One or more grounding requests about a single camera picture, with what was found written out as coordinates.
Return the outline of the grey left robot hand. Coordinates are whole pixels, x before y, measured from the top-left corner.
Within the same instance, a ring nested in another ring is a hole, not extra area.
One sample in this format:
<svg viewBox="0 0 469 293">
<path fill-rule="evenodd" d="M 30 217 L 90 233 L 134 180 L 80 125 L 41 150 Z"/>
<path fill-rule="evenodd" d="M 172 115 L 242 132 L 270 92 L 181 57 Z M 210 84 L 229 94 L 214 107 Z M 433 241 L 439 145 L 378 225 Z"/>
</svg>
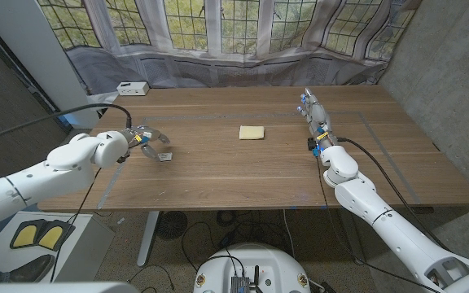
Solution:
<svg viewBox="0 0 469 293">
<path fill-rule="evenodd" d="M 127 154 L 129 154 L 130 149 L 140 147 L 142 153 L 147 158 L 154 159 L 155 161 L 160 161 L 160 157 L 157 151 L 149 145 L 149 142 L 161 141 L 166 144 L 170 143 L 169 138 L 165 134 L 145 125 L 123 129 L 121 134 L 128 143 Z"/>
</svg>

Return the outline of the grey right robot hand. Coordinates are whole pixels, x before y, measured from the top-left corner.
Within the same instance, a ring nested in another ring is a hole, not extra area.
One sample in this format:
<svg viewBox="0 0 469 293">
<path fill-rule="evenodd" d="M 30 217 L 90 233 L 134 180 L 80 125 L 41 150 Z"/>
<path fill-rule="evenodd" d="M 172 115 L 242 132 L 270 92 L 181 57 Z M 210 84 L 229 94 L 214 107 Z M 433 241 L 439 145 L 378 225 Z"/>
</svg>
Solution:
<svg viewBox="0 0 469 293">
<path fill-rule="evenodd" d="M 309 88 L 300 96 L 302 106 L 297 111 L 306 119 L 311 133 L 308 139 L 308 149 L 323 151 L 337 145 L 337 138 L 332 132 L 331 118 L 323 105 Z"/>
</svg>

